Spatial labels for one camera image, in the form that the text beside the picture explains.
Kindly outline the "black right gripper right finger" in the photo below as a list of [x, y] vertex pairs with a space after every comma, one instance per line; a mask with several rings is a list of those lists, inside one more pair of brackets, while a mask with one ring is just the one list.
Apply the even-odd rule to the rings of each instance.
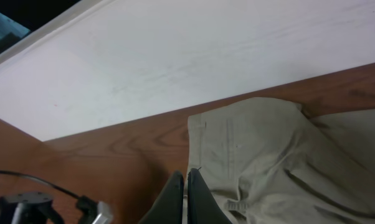
[[191, 169], [187, 177], [187, 223], [231, 224], [206, 185], [199, 169]]

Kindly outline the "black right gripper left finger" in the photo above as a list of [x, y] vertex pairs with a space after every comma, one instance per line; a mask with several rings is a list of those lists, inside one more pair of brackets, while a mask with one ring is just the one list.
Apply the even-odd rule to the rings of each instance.
[[175, 171], [139, 224], [182, 224], [184, 178]]

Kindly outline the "khaki green shorts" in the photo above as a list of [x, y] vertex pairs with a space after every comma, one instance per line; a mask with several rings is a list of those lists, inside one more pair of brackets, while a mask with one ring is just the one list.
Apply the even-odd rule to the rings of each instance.
[[251, 98], [187, 125], [188, 166], [232, 223], [375, 223], [375, 109]]

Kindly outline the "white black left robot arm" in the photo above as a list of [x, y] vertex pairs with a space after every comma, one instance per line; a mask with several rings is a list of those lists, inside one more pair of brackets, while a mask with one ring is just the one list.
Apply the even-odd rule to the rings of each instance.
[[52, 206], [53, 197], [43, 192], [0, 197], [0, 224], [46, 224], [48, 220], [64, 224]]

